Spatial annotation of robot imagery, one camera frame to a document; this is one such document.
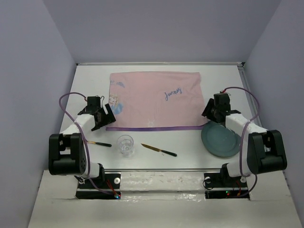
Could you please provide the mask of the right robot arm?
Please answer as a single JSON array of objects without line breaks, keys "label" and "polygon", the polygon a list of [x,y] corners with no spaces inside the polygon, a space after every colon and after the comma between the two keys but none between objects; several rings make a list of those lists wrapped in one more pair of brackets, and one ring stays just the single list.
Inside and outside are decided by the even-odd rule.
[{"label": "right robot arm", "polygon": [[230,186],[238,177],[251,174],[283,171],[287,168],[287,158],[283,138],[278,130],[269,131],[252,120],[246,119],[241,112],[231,110],[230,98],[226,93],[214,94],[209,99],[202,116],[221,129],[240,137],[239,161],[225,163],[218,175],[223,186]]}]

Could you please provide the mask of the pink cloth placemat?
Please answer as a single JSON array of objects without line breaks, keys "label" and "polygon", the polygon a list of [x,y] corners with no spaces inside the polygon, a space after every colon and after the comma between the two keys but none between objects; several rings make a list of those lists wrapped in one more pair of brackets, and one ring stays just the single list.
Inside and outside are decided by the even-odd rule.
[{"label": "pink cloth placemat", "polygon": [[107,131],[197,130],[207,123],[198,72],[144,71],[110,75]]}]

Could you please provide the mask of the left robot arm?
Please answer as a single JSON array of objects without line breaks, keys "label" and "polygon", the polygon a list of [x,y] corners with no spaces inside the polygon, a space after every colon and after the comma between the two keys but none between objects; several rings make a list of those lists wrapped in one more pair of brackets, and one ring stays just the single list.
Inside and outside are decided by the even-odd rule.
[{"label": "left robot arm", "polygon": [[85,101],[86,106],[71,119],[68,128],[50,135],[48,170],[51,175],[71,175],[88,180],[99,188],[105,183],[105,170],[102,164],[91,161],[85,134],[112,124],[116,119],[110,105],[103,104],[103,96],[89,96]]}]

